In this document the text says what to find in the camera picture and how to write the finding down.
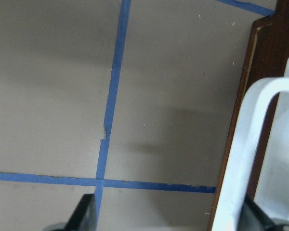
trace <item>blue tape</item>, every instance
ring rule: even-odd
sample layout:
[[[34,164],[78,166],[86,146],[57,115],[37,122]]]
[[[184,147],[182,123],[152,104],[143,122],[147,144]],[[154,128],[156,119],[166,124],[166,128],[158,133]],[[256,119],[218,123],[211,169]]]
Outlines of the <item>blue tape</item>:
[[[151,183],[141,181],[123,181],[123,180],[100,180],[92,178],[71,178],[71,177],[52,177],[42,176],[27,173],[5,173],[0,172],[0,180],[16,181],[27,183],[42,183],[42,184],[63,184],[63,185],[78,185],[78,186],[96,186],[96,200],[101,201],[103,187],[108,188],[123,188],[123,189],[147,189],[147,190],[162,190],[162,191],[179,191],[192,193],[215,193],[215,187],[208,186],[192,186],[185,184],[165,184]]]
[[[191,193],[215,193],[215,187],[191,186],[184,184],[150,183],[139,181],[104,180],[104,187],[123,189],[147,189],[162,191],[178,191]]]
[[[104,187],[104,180],[100,180],[95,188],[94,196],[95,196],[95,205],[96,205],[96,220],[100,216],[101,210],[101,203],[102,203],[102,196],[103,196],[103,187]]]
[[[121,72],[124,42],[127,31],[127,24],[129,20],[131,0],[123,0],[121,3],[118,32],[116,38],[116,46],[111,70],[111,79],[109,85],[109,94],[106,104],[106,112],[104,117],[105,139],[101,141],[100,153],[97,163],[96,178],[104,179],[105,169],[107,163],[109,141],[112,129],[112,122],[114,118],[119,78]]]
[[[269,15],[274,14],[274,11],[272,11],[271,9],[268,9],[263,6],[259,6],[250,2],[239,2],[237,0],[217,0],[217,1],[241,8],[246,11],[257,13],[263,16],[269,16]]]
[[[96,186],[98,180],[92,178],[71,178],[71,177],[52,177],[26,173],[3,173],[0,172],[0,180],[43,183],[43,184],[64,184],[79,186]]]

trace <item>gray surface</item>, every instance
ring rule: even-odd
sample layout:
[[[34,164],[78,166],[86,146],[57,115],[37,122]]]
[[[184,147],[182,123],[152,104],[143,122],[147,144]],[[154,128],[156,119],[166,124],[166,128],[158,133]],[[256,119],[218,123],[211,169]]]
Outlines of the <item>gray surface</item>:
[[[63,225],[95,187],[0,181],[0,231],[47,231]]]
[[[204,231],[213,194],[104,188],[98,231]]]
[[[214,0],[132,1],[106,178],[215,186],[258,18]]]
[[[0,1],[0,171],[95,176],[119,10]]]

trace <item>floor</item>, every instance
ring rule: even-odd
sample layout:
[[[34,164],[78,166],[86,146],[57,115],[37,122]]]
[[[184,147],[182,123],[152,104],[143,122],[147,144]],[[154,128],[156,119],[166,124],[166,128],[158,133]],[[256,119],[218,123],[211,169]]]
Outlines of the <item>floor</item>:
[[[0,230],[205,231],[251,24],[276,0],[0,1]]]

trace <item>white curved bar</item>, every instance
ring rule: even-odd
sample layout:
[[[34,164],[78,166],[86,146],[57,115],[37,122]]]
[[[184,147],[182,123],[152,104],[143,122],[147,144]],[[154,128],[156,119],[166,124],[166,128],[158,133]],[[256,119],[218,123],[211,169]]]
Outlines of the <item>white curved bar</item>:
[[[289,77],[264,78],[243,99],[212,231],[235,231],[243,205],[263,120],[271,99],[289,92]]]

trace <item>black plastic part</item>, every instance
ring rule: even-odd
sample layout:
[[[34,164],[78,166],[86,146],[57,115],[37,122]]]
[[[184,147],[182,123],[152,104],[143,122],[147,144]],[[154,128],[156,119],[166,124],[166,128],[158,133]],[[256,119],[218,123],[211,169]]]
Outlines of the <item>black plastic part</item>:
[[[96,224],[94,194],[84,194],[65,228],[53,231],[95,231]]]
[[[246,195],[237,231],[283,231],[284,227],[289,227],[289,221],[270,219],[264,211]]]

